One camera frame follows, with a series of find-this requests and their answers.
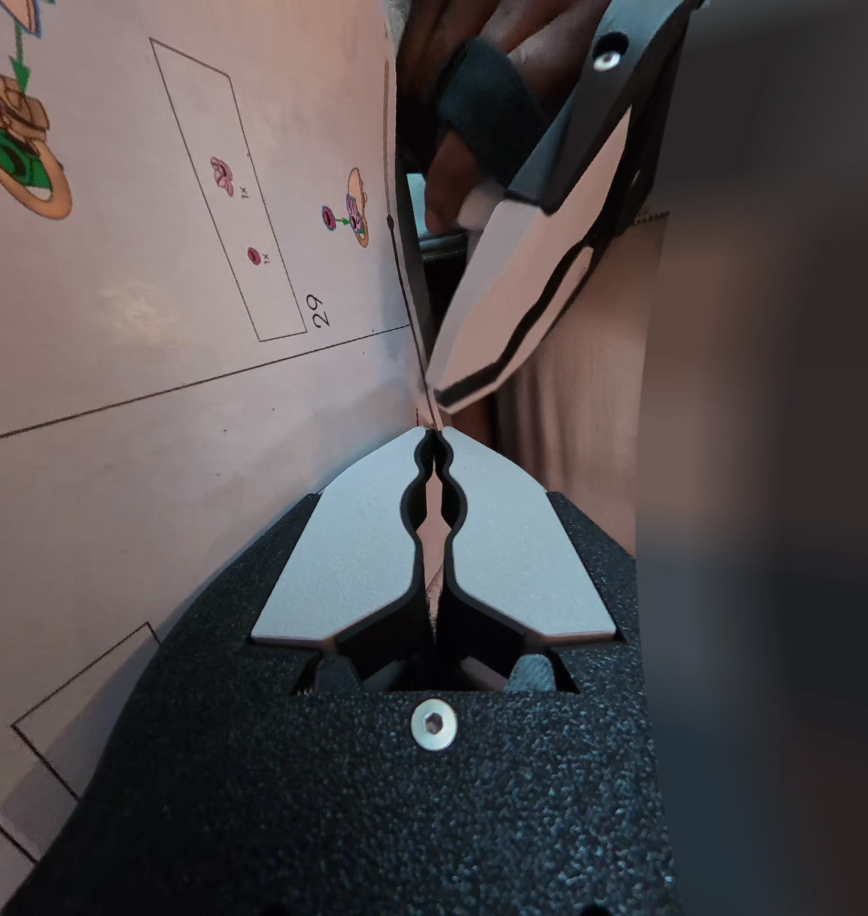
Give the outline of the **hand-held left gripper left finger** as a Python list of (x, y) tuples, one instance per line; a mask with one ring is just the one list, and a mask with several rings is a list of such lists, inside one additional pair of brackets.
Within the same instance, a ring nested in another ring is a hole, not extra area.
[(430, 635), (424, 552), (436, 435), (417, 427), (328, 484), (251, 637), (349, 658), (375, 673)]

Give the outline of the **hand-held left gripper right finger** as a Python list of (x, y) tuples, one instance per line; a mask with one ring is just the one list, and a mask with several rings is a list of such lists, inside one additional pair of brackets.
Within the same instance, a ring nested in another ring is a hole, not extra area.
[(614, 623), (549, 500), (527, 472), (453, 428), (440, 431), (444, 543), (436, 644), (510, 673), (525, 654), (606, 642)]

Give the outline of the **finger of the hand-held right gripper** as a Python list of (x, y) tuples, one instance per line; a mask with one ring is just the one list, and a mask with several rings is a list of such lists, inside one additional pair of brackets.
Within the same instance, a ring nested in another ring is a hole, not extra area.
[(559, 209), (501, 200), (474, 249), (428, 365), (436, 395), (499, 361), (552, 272), (600, 215), (622, 157), (628, 109)]
[(552, 329), (587, 281), (594, 249), (572, 246), (558, 262), (543, 291), (513, 328), (496, 361), (438, 390), (438, 406), (452, 414), (495, 392), (517, 372)]

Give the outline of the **white instruction booklet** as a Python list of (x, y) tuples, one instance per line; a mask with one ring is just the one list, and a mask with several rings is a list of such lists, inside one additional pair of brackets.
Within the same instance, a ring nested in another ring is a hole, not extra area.
[(176, 618), (430, 420), (408, 2), (0, 2), (0, 910)]

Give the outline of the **person's right hand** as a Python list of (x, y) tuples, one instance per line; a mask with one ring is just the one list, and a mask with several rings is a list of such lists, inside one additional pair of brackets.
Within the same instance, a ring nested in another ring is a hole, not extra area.
[[(556, 111), (577, 84), (603, 1), (413, 2), (396, 57), (399, 102), (421, 102), (451, 54), (481, 38), (509, 56), (543, 108)], [(426, 170), (426, 226), (444, 234), (485, 178), (454, 129), (440, 128)]]

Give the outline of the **beige cloth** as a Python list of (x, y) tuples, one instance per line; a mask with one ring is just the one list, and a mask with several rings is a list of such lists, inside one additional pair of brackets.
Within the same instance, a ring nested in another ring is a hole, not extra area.
[(496, 394), (504, 454), (635, 555), (646, 339), (669, 214), (613, 240), (549, 335)]

